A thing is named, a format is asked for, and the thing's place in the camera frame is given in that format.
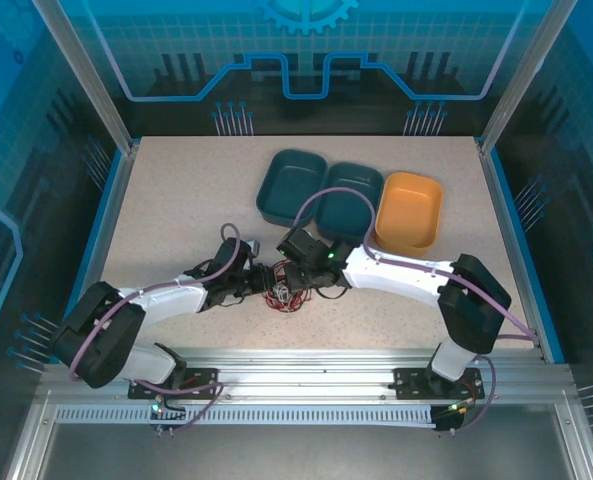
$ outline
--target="plastic bowl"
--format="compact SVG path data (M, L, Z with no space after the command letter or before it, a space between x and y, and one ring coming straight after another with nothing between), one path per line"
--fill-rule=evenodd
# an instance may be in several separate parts
M327 162L320 155L300 150L283 150L272 159L256 197L256 208L266 222L291 227L305 201L318 192L327 175ZM318 199L303 212L298 222L307 225Z
M443 187L431 178L394 173L387 178L374 240L391 253L420 257L438 235Z
M374 210L378 211L384 183L378 170L342 162L329 168L324 188L349 187L358 190L369 199ZM358 245L369 228L371 215L367 205L356 195L335 192L321 198L315 220L318 232L323 237Z

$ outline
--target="tangled wire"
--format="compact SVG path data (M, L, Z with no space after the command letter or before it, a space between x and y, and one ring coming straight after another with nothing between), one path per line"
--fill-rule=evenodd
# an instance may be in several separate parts
M271 290L263 293L263 298L267 306L282 313L297 312L303 307L305 302L312 299L311 290L309 289L296 293L289 291L284 272L285 265L288 263L288 260L283 260L272 266L276 275L276 285Z

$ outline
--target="glass panel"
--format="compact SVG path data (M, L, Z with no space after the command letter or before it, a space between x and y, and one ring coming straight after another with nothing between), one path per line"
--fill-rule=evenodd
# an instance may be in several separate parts
M480 134L549 5L63 1L135 136Z
M31 2L0 3L0 478L114 150Z
M563 353L592 385L593 0L576 5L497 150Z

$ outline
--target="beige tabletop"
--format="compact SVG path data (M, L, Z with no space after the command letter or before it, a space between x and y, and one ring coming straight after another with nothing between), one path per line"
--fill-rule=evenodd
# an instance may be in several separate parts
M219 228L235 223L244 239L261 243L260 261L279 260L286 229L266 223L256 194L272 157L296 148L331 165L349 161L440 182L444 204L438 239L426 258L476 255L524 313L487 190L474 140L468 137L145 137L129 180L103 280L139 287L176 277L220 246ZM315 230L310 224L308 229ZM503 332L518 333L504 322ZM269 309L260 296L233 308L181 315L140 333L170 347L434 348L447 335L437 309L367 289L338 301L314 295L298 312ZM531 347L499 341L497 348Z

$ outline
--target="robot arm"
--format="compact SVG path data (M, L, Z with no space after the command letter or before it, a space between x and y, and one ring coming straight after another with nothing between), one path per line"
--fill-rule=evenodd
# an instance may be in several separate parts
M93 388L106 385L116 377L176 388L183 378L179 366L184 362L162 345L134 345L136 336L143 327L179 314L203 312L222 304L230 295L244 298L273 288L276 284L273 270L253 262L258 253L256 242L243 243L231 267L220 277L182 286L185 279L200 279L221 268L231 258L234 246L235 240L227 239L213 260L203 262L205 270L200 266L189 270L176 279L176 286L144 293L120 308L87 349L76 373ZM492 350L503 321L502 315L478 296L432 271L448 271L467 278L505 308L511 302L480 261L469 255L461 255L456 262L428 262L375 252L374 260L362 247L354 248L345 242L328 246L300 228L290 230L278 250L290 260L285 274L292 292L333 285L373 288L439 308L449 336L441 342L428 366L430 382L458 381L476 355ZM429 267L429 273L381 263L381 259L402 259L424 265ZM92 285L54 334L54 355L70 365L98 320L137 290L117 290L104 282Z

